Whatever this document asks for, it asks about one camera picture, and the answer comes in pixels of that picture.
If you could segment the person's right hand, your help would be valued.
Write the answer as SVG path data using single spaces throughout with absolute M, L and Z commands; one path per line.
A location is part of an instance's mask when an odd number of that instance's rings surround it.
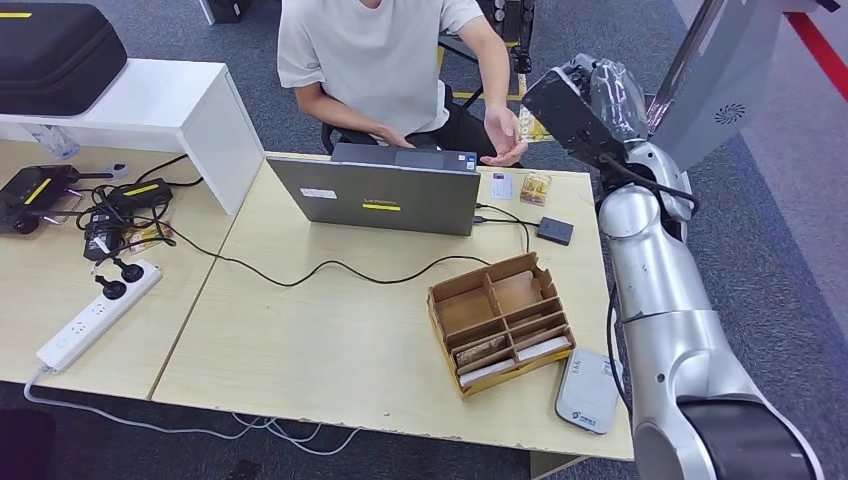
M 377 124 L 369 131 L 369 134 L 377 138 L 381 144 L 401 148 L 414 148 L 414 145 L 411 144 L 403 135 L 386 125 Z

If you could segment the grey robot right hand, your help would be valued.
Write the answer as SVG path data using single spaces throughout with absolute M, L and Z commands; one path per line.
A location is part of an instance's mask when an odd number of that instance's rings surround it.
M 624 64 L 580 53 L 564 71 L 581 99 L 617 140 L 648 139 L 644 92 Z

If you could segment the person's left hand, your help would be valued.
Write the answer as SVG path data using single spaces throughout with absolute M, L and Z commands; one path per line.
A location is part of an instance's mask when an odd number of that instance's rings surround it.
M 518 119 L 505 103 L 487 103 L 484 128 L 495 153 L 482 155 L 484 164 L 494 167 L 517 167 L 527 150 L 527 143 L 518 138 Z

